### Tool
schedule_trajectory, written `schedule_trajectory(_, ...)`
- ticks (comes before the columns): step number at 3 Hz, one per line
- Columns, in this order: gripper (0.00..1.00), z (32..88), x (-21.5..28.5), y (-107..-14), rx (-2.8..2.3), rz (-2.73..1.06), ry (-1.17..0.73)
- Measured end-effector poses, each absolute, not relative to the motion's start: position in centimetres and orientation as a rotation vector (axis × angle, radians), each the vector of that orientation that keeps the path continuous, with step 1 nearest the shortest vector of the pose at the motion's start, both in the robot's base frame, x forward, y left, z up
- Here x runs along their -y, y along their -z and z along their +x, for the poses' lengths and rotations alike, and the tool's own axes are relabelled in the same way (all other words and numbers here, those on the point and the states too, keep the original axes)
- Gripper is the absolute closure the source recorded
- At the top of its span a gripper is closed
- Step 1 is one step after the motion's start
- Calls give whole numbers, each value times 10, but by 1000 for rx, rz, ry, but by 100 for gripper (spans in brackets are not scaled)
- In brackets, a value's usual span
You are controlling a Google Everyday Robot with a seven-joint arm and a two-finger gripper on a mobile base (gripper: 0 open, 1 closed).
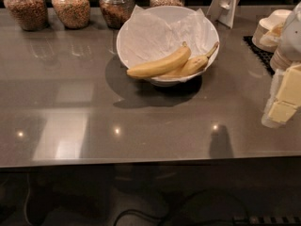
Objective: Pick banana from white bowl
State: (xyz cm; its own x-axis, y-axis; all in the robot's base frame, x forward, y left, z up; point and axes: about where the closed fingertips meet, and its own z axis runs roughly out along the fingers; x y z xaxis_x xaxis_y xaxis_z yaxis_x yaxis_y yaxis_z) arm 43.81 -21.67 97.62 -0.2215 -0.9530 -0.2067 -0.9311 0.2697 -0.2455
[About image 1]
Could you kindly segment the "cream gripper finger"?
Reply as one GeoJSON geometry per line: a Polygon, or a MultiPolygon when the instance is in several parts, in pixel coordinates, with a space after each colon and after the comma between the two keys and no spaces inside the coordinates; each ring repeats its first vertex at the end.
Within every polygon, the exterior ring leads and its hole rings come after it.
{"type": "Polygon", "coordinates": [[[284,101],[275,101],[268,110],[268,118],[278,123],[287,122],[297,111],[295,105],[284,101]]]}
{"type": "Polygon", "coordinates": [[[285,71],[277,100],[295,107],[301,106],[301,64],[294,64],[285,71]]]}

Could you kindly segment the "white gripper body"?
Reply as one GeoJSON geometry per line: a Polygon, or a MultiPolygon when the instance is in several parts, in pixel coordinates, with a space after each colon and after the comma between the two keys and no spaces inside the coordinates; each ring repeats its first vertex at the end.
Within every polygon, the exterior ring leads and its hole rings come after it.
{"type": "Polygon", "coordinates": [[[276,70],[273,79],[272,79],[272,83],[271,83],[271,88],[270,88],[270,98],[267,100],[265,109],[264,109],[264,113],[263,116],[261,118],[261,123],[269,128],[278,128],[282,125],[284,125],[285,123],[278,123],[275,121],[272,121],[271,119],[268,118],[268,110],[271,107],[271,104],[275,101],[277,101],[277,92],[280,88],[283,76],[285,71],[282,70],[276,70]]]}

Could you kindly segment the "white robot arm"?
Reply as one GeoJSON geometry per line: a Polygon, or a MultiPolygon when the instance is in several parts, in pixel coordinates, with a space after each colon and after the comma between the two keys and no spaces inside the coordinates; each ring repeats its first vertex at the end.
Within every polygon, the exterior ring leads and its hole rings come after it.
{"type": "Polygon", "coordinates": [[[261,123],[278,128],[301,108],[301,3],[283,25],[270,66],[275,74],[261,123]]]}

